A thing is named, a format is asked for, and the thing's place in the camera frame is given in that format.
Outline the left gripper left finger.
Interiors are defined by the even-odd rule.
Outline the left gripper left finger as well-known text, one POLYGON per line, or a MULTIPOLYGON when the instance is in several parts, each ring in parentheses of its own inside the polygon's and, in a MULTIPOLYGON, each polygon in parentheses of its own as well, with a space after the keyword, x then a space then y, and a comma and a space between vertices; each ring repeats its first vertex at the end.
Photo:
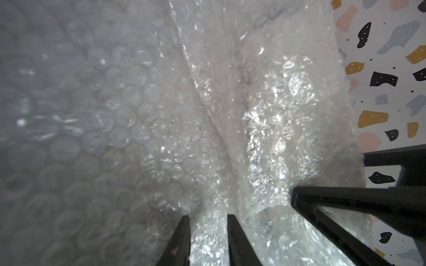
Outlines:
POLYGON ((156 266, 189 266, 191 250, 190 217, 181 218, 156 266))

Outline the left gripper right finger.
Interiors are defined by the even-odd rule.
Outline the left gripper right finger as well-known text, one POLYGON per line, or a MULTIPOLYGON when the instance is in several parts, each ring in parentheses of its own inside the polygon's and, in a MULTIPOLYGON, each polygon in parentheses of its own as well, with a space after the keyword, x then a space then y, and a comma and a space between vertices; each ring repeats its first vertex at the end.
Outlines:
POLYGON ((262 266, 235 215, 227 215, 227 237, 231 266, 262 266))

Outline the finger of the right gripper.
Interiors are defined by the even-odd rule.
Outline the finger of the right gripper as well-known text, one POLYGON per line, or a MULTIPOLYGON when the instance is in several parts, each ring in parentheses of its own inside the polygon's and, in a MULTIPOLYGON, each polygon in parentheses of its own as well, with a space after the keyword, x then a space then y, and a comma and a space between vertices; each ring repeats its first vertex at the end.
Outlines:
POLYGON ((291 206, 357 266, 389 264, 345 229, 365 226, 368 215, 403 235, 426 240, 425 187, 295 187, 291 206))
POLYGON ((402 169, 397 186, 426 185, 425 144, 364 153, 364 164, 366 167, 399 165, 402 169))

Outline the clear bubble wrap sheet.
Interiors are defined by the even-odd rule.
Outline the clear bubble wrap sheet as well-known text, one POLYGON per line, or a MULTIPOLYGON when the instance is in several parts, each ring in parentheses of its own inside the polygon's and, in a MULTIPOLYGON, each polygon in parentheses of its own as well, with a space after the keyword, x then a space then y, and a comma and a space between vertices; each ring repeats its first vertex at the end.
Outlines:
POLYGON ((153 266, 227 215, 265 266, 349 266, 290 204, 364 187, 329 1, 2 1, 1 264, 153 266))

